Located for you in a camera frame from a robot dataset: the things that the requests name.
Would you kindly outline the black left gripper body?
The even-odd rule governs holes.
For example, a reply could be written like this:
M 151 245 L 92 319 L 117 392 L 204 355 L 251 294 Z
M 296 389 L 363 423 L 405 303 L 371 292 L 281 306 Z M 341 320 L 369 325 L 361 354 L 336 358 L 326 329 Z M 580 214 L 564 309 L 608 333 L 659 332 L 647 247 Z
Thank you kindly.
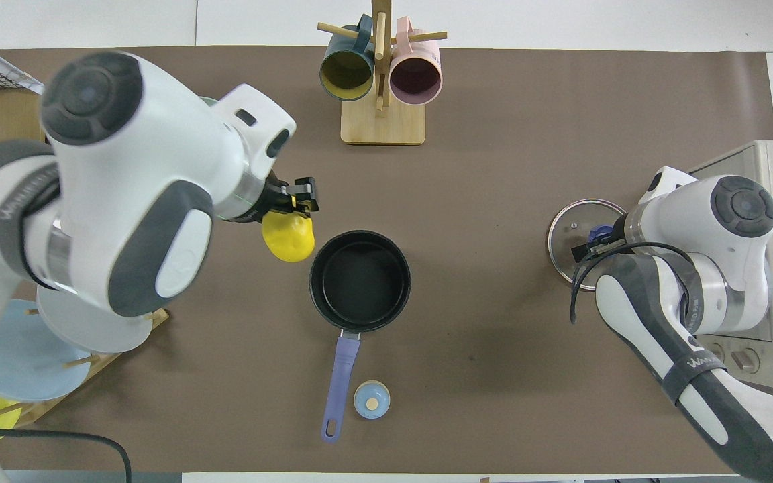
M 295 202 L 297 186 L 279 180 L 271 169 L 264 181 L 260 198 L 252 206 L 252 220 L 261 221 L 268 212 L 291 213 L 301 212 Z

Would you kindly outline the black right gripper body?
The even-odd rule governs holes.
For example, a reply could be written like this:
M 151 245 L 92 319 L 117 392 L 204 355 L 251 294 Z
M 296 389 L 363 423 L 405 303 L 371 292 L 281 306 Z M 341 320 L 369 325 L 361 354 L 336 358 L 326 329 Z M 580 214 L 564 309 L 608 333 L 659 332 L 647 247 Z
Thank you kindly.
M 617 224 L 601 224 L 591 229 L 591 258 L 599 259 L 614 248 L 627 244 L 625 228 Z

